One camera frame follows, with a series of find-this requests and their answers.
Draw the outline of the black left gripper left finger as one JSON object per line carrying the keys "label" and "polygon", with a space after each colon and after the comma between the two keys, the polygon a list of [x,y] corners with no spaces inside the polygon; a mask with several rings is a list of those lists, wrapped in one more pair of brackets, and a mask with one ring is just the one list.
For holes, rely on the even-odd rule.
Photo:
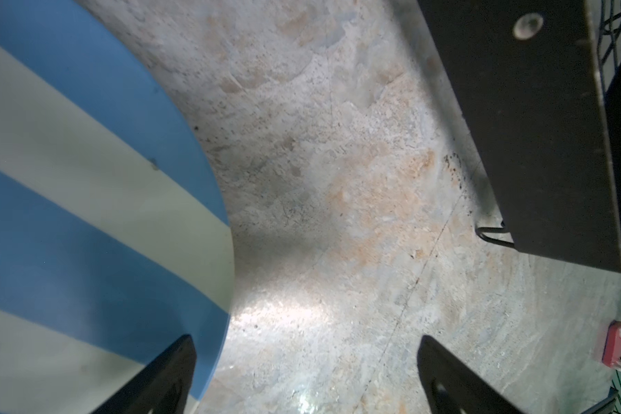
{"label": "black left gripper left finger", "polygon": [[196,360],[193,339],[181,336],[93,413],[182,414]]}

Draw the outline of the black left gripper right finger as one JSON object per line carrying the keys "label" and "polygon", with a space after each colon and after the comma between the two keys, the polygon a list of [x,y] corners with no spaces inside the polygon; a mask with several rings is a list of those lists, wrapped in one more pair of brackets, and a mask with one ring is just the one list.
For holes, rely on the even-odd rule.
{"label": "black left gripper right finger", "polygon": [[432,413],[519,413],[434,337],[422,337],[417,370]]}

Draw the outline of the blue white striped plate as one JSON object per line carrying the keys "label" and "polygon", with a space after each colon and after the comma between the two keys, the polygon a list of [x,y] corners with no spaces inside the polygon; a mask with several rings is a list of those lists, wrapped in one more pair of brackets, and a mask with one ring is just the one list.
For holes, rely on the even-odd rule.
{"label": "blue white striped plate", "polygon": [[229,327],[221,192],[149,71],[74,1],[0,1],[0,413],[90,413],[181,336],[197,410]]}

